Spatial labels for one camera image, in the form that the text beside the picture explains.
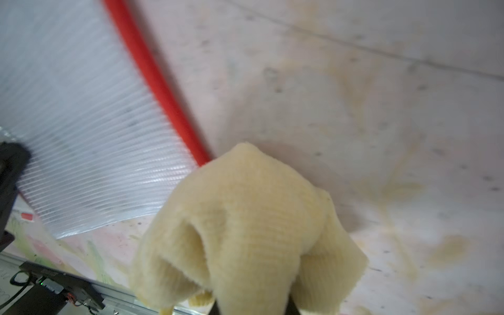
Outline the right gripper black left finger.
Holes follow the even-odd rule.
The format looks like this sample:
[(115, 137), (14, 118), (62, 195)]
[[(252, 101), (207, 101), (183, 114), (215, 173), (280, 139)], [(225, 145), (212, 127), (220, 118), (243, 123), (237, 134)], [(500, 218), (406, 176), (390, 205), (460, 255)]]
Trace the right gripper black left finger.
[(220, 315), (218, 303), (215, 301), (208, 315)]

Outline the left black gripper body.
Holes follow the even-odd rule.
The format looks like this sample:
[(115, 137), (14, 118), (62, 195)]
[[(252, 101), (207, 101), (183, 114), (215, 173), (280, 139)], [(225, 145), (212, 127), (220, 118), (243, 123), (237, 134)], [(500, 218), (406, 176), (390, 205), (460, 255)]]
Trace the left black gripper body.
[(17, 181), (26, 169), (31, 153), (19, 143), (1, 143), (1, 251), (13, 243), (15, 237), (6, 225), (17, 199)]

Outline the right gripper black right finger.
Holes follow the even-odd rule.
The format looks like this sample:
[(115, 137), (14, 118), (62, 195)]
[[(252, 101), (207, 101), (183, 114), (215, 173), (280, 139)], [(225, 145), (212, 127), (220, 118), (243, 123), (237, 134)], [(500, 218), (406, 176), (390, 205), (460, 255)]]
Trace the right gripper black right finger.
[(292, 296), (289, 296), (284, 315), (301, 315), (299, 309), (293, 301)]

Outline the yellow microfiber cloth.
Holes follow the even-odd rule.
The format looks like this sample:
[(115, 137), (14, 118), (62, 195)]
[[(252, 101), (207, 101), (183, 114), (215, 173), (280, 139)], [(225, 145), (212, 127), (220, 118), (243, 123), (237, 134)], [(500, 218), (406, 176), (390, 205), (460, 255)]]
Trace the yellow microfiber cloth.
[(141, 238), (129, 285), (161, 312), (189, 300), (221, 314), (335, 314), (368, 259), (331, 196), (249, 143), (195, 170)]

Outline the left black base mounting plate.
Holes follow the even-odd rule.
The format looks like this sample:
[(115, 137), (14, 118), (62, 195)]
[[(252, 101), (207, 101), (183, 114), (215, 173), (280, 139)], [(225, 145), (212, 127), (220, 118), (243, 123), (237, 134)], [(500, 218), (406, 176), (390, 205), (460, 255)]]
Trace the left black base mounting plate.
[(1, 314), (59, 314), (67, 305), (99, 314), (106, 307), (90, 282), (32, 262), (22, 263), (8, 280), (19, 290), (1, 303)]

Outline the aluminium mounting rail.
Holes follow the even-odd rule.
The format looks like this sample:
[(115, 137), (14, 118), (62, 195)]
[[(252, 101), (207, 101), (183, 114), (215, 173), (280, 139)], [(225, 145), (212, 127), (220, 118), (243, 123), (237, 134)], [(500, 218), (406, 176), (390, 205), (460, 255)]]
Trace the aluminium mounting rail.
[[(18, 271), (19, 266), (29, 261), (24, 261), (8, 253), (1, 254), (1, 303), (7, 300), (19, 289), (9, 284), (8, 278)], [(127, 290), (121, 290), (110, 285), (83, 278), (93, 284), (93, 287), (104, 298), (106, 305), (99, 314), (157, 314), (152, 308), (144, 306)], [(59, 314), (90, 314), (86, 308), (67, 305)]]

